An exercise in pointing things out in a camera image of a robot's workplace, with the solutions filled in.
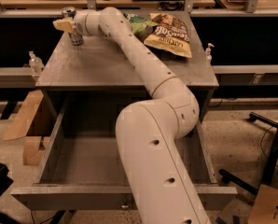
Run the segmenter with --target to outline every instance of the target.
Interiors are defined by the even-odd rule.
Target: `concrete floor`
[[[278,122],[277,99],[213,100],[210,103],[202,128],[204,141],[209,147],[215,176],[220,186],[225,184],[221,183],[218,171],[224,168],[258,188],[266,161],[260,142],[262,149],[269,153],[275,129],[268,130],[270,126],[260,121],[249,122],[247,119],[251,111]],[[37,172],[37,167],[22,165],[23,138],[2,141],[7,126],[15,117],[16,113],[8,120],[0,120],[0,162],[8,167],[8,176],[14,180],[12,186],[0,198],[0,211],[22,224],[43,223],[55,212],[33,211],[31,213],[10,195],[15,187],[31,186]],[[278,168],[272,182],[275,188],[278,188],[277,173]],[[255,197],[241,188],[238,188],[238,192],[239,195],[223,210],[207,211],[212,223],[222,223],[217,221],[220,218],[225,223],[232,224],[233,216],[239,217],[241,224],[247,223]],[[66,212],[60,223],[139,224],[141,222],[137,211],[76,211]]]

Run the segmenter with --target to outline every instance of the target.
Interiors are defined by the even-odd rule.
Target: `white robotic arm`
[[[74,23],[82,35],[111,37],[152,97],[122,110],[116,125],[118,151],[143,223],[210,223],[175,146],[198,121],[195,96],[133,35],[119,10],[83,10]]]

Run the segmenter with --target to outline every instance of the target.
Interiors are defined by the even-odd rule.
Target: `open drawer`
[[[126,105],[146,97],[141,90],[69,92],[34,185],[15,188],[12,195],[31,210],[136,208],[118,154],[115,124]],[[199,128],[177,147],[205,209],[223,209],[237,190],[217,185]]]

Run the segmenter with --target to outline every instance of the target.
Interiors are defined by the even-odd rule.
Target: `can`
[[[63,18],[74,18],[76,15],[76,9],[74,7],[65,7],[62,10]],[[83,43],[83,37],[80,35],[76,29],[73,33],[69,33],[71,42],[74,46],[81,45]]]

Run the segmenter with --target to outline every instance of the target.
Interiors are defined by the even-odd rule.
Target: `plastic bottle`
[[[211,65],[212,62],[212,55],[211,55],[211,48],[214,48],[215,46],[212,43],[207,44],[207,49],[205,50],[206,54],[206,65]]]
[[[42,60],[39,57],[35,56],[33,51],[29,51],[29,56],[29,66],[32,68],[35,74],[40,74],[45,68]]]

